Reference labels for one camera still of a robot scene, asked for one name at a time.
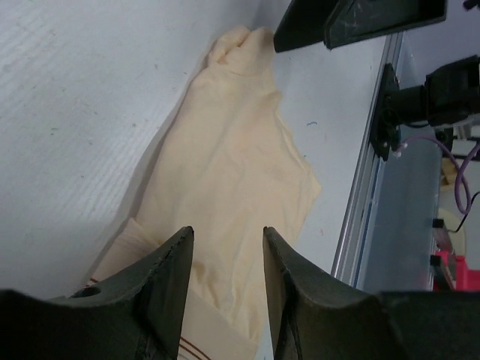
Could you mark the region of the beige underwear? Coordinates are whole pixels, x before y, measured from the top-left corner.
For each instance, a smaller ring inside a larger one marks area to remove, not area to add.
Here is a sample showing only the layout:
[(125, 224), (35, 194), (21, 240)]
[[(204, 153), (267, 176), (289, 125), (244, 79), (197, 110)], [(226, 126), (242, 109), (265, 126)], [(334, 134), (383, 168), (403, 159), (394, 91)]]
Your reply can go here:
[(93, 274), (102, 281), (178, 229), (194, 231), (180, 359), (253, 359), (267, 319), (263, 230), (295, 241), (320, 192), (278, 107), (273, 35), (214, 43), (166, 135), (138, 212)]

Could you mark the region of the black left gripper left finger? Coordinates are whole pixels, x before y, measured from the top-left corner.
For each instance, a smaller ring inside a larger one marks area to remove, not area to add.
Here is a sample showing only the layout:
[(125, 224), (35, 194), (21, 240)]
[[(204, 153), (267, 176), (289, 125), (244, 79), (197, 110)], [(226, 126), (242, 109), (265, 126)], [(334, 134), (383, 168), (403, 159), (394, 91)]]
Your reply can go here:
[(2, 359), (176, 359), (194, 252), (181, 228), (117, 274), (48, 300), (1, 291)]

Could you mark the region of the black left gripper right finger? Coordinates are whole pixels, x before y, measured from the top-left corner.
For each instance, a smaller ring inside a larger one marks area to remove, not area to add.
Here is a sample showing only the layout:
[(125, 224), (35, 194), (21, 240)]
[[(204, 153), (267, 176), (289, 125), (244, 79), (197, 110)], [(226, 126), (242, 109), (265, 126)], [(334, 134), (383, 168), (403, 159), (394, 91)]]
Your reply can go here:
[(275, 359), (478, 359), (479, 294), (368, 294), (263, 230)]

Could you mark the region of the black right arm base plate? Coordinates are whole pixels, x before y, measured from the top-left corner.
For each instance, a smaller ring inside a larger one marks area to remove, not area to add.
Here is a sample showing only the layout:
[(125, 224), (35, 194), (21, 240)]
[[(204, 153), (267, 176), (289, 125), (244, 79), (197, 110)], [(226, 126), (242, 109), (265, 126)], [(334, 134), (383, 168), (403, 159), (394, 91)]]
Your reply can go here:
[(395, 151), (401, 141), (400, 119), (390, 106), (392, 95), (399, 90), (398, 79), (391, 63), (384, 65), (373, 108), (369, 141), (377, 157), (387, 161), (390, 151)]

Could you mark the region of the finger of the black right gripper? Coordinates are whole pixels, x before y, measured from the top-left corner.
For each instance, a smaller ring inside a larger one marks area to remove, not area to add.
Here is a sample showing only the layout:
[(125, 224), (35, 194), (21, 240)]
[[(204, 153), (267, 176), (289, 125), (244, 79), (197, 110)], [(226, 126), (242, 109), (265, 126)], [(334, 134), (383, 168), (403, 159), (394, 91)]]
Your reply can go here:
[(274, 50), (283, 53), (322, 43), (328, 21), (343, 1), (294, 0), (274, 32)]
[(441, 23), (446, 10), (446, 1), (340, 1), (325, 23), (324, 42), (331, 50)]

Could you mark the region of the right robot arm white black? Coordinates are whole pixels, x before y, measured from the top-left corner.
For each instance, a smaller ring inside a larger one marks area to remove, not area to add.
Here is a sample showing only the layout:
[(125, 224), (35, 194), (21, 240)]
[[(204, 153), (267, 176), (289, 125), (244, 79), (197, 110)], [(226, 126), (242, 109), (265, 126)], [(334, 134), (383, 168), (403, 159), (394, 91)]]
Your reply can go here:
[[(323, 43), (332, 50), (446, 20), (446, 1), (291, 1), (274, 33), (278, 53)], [(393, 95), (390, 105), (433, 127), (479, 113), (479, 57), (445, 64), (424, 85)]]

